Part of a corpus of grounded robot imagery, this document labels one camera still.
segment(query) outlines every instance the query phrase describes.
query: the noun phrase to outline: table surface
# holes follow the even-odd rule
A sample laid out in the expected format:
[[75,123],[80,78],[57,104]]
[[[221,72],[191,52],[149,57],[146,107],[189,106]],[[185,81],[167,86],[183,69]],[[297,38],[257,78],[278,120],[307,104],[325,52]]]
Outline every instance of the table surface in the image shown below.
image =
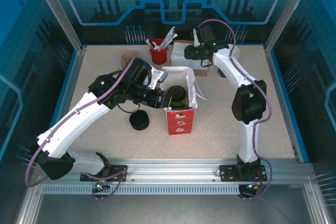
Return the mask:
[[[267,95],[273,114],[259,129],[259,154],[272,158],[293,158],[284,117],[262,46],[238,46],[240,64],[257,80],[267,84]],[[151,63],[148,46],[88,46],[83,58],[71,108],[81,99],[97,76],[122,69],[120,56],[137,51]],[[231,111],[236,89],[210,67],[207,77],[196,77],[207,101],[198,99],[191,134],[169,136],[163,109],[142,105],[150,118],[144,131],[136,131],[129,123],[129,114],[113,111],[96,120],[82,133],[71,148],[79,151],[102,152],[106,157],[119,158],[233,158],[239,150],[240,127]],[[130,101],[121,105],[132,111],[138,106]]]

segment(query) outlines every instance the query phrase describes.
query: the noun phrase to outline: black lid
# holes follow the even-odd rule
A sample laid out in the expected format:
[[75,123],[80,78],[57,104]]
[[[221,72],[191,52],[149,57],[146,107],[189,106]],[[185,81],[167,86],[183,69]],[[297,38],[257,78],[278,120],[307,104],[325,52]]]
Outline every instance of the black lid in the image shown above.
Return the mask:
[[145,111],[137,110],[130,116],[130,123],[133,129],[137,131],[144,130],[149,125],[149,118]]
[[181,86],[172,86],[168,90],[168,94],[172,96],[172,102],[182,102],[187,95],[184,88]]

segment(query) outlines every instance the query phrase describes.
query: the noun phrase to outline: cardboard box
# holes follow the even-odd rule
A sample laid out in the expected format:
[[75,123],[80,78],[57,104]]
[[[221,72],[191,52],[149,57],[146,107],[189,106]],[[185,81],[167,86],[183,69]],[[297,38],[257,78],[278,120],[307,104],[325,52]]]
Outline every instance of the cardboard box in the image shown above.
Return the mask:
[[168,133],[169,135],[191,133],[197,108],[194,72],[189,67],[163,67],[162,69],[167,71],[168,77],[160,84],[160,88],[168,91],[172,86],[182,86],[186,90],[186,102],[188,102],[185,110],[165,108]]
[[[176,45],[182,43],[186,44],[183,48],[177,47]],[[194,74],[196,76],[207,76],[208,68],[203,68],[201,66],[200,60],[187,60],[184,58],[184,48],[193,45],[194,42],[190,40],[175,40],[173,44],[173,50],[171,53],[171,66],[177,67],[177,66],[184,66],[184,67],[190,67],[194,70]],[[209,61],[204,60],[203,65],[208,65]]]

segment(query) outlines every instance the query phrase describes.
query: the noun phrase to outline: black mounting base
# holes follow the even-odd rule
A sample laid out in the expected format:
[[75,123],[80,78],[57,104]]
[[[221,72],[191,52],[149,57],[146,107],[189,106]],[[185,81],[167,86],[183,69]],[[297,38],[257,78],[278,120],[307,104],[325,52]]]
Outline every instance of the black mounting base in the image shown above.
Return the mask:
[[219,166],[219,172],[221,175],[221,182],[259,182],[260,177],[257,175],[257,171],[260,171],[262,174],[261,178],[263,182],[267,181],[267,174],[264,165],[260,165],[257,170],[253,173],[249,173],[245,176],[245,178],[241,178],[240,173],[236,165],[221,165]]
[[[122,170],[126,170],[127,171],[127,165],[111,165],[108,174],[106,176],[104,176],[104,177],[111,176],[113,174],[121,172]],[[119,182],[121,180],[122,176],[123,176],[123,174],[120,174],[117,177],[108,179],[107,181],[108,182]],[[122,179],[122,182],[126,181],[126,176],[127,175],[125,175],[125,177]],[[80,181],[82,181],[82,182],[97,182],[97,180],[89,178],[84,173],[80,174]]]

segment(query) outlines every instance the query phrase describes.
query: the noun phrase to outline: red cup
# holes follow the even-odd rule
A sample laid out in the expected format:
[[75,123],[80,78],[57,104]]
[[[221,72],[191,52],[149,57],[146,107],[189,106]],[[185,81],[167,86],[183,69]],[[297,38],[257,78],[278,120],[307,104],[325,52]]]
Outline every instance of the red cup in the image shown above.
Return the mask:
[[[152,41],[155,42],[159,46],[163,42],[163,39],[154,39]],[[152,62],[156,65],[165,64],[167,62],[167,51],[168,51],[168,46],[161,51],[155,51],[152,48],[149,49],[149,53],[152,56]]]

